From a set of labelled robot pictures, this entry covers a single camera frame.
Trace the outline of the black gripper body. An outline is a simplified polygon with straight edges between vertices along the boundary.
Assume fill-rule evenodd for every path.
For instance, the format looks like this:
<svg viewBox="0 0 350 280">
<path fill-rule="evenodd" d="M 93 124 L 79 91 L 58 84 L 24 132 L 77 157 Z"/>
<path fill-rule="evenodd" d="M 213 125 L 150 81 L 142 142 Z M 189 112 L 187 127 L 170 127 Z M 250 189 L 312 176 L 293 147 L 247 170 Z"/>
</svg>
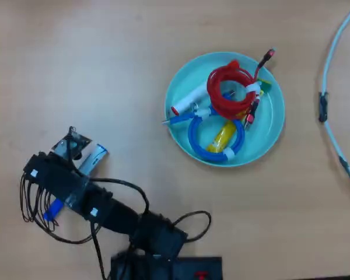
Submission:
<svg viewBox="0 0 350 280">
<path fill-rule="evenodd" d="M 34 154 L 23 168 L 25 178 L 74 178 L 69 163 L 62 157 L 50 152 Z"/>
</svg>

